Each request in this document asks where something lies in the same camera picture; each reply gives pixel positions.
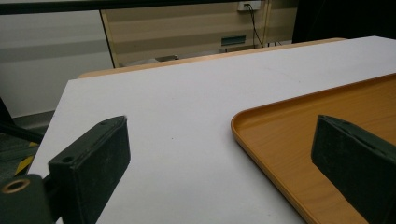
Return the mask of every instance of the cable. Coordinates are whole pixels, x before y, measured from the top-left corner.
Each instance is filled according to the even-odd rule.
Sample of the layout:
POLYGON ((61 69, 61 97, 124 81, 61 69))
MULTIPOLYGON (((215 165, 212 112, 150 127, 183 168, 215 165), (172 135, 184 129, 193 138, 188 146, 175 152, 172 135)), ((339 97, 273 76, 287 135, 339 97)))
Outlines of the cable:
POLYGON ((253 12, 253 7, 251 6, 251 4, 245 4, 246 7, 248 7, 248 11, 250 12, 250 17, 251 17, 251 22, 253 23, 253 47, 256 48, 255 43, 254 43, 254 35, 257 36, 257 38, 259 39, 260 45, 262 46, 262 48, 264 48, 264 44, 262 43, 262 41, 260 40, 259 34, 257 34, 257 30, 256 30, 256 22, 254 19, 254 12, 253 12))

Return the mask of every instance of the electrical socket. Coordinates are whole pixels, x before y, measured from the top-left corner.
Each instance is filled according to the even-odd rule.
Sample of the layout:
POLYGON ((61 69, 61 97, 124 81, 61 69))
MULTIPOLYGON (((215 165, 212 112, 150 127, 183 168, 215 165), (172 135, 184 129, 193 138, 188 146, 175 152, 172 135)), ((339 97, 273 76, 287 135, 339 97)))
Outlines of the electrical socket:
POLYGON ((259 10, 262 6, 262 1, 241 1, 238 2, 238 11, 248 11, 249 7, 246 5, 250 4, 253 10, 259 10))

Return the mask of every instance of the wooden tray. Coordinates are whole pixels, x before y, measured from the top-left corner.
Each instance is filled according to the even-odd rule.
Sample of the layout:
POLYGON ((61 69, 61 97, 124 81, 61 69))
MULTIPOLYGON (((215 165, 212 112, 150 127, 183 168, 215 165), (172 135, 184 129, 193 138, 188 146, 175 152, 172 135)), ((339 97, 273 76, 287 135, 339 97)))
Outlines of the wooden tray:
POLYGON ((367 223, 311 161, 319 114, 396 145, 396 74, 242 111, 233 135, 308 223, 367 223))

